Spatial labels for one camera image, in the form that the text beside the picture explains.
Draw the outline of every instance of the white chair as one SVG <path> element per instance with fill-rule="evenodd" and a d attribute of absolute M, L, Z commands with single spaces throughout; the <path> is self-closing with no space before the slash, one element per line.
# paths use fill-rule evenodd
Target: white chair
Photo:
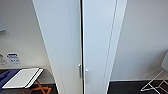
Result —
<path fill-rule="evenodd" d="M 161 85 L 162 85 L 163 83 L 165 83 L 165 84 L 168 85 L 168 83 L 165 81 L 166 78 L 168 77 L 168 73 L 167 73 L 167 75 L 165 76 L 165 78 L 163 79 L 163 81 L 162 81 L 157 87 L 154 87 L 154 86 L 151 85 L 151 83 L 152 83 L 159 75 L 161 75 L 164 71 L 168 72 L 168 52 L 166 53 L 166 55 L 165 55 L 165 57 L 164 57 L 164 59 L 163 59 L 163 61 L 162 61 L 161 67 L 163 68 L 163 70 L 160 71 L 160 72 L 156 75 L 156 77 L 154 77 L 149 83 L 147 83 L 147 84 L 141 89 L 141 91 L 155 90 L 158 94 L 161 94 L 161 93 L 157 90 L 158 88 L 160 88 L 160 89 L 162 89 L 165 93 L 168 94 L 168 91 L 166 91 L 164 88 L 161 87 Z"/>

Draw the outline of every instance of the white wardrobe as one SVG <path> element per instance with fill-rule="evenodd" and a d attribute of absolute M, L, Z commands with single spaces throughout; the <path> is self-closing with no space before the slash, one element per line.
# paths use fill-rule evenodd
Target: white wardrobe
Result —
<path fill-rule="evenodd" d="M 126 1 L 33 0 L 59 94 L 107 93 Z"/>

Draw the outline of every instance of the white wall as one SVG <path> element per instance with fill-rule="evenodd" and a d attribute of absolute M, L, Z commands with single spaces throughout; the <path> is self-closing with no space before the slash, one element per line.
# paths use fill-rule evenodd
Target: white wall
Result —
<path fill-rule="evenodd" d="M 41 67 L 52 73 L 32 1 L 0 0 L 0 17 L 6 28 L 0 32 L 0 53 L 7 62 L 0 68 Z M 17 53 L 21 64 L 9 62 L 8 53 Z"/>
<path fill-rule="evenodd" d="M 128 0 L 111 81 L 149 80 L 168 51 L 168 0 Z"/>

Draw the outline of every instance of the floor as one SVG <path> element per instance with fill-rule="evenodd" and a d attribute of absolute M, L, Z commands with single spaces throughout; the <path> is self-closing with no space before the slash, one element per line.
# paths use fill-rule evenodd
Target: floor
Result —
<path fill-rule="evenodd" d="M 149 81 L 130 81 L 130 82 L 113 82 L 110 83 L 108 94 L 158 94 L 154 90 L 143 91 L 140 89 Z M 153 86 L 158 86 L 161 81 L 154 81 Z M 168 86 L 163 84 L 161 87 L 168 91 Z M 166 94 L 161 89 L 158 89 L 161 94 Z"/>
<path fill-rule="evenodd" d="M 158 94 L 154 90 L 140 92 L 140 89 L 147 83 L 148 81 L 130 81 L 130 82 L 111 82 L 108 94 Z M 155 81 L 152 83 L 154 86 L 157 86 L 160 83 L 160 81 Z M 48 86 L 52 88 L 52 91 L 50 94 L 58 94 L 55 84 L 48 84 L 43 85 Z M 162 85 L 163 88 L 168 90 L 168 86 Z M 22 94 L 20 89 L 7 89 L 2 90 L 0 94 Z M 41 91 L 34 91 L 32 94 L 42 94 Z"/>

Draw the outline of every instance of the silver handle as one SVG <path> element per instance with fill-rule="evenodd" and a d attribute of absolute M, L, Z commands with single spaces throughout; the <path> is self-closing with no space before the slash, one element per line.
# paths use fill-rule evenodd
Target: silver handle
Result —
<path fill-rule="evenodd" d="M 82 66 L 81 66 L 81 64 L 79 64 L 78 67 L 79 67 L 79 77 L 82 78 Z"/>
<path fill-rule="evenodd" d="M 88 69 L 85 69 L 85 83 L 87 84 L 89 81 L 88 81 L 88 78 L 89 78 L 89 74 L 88 74 Z"/>

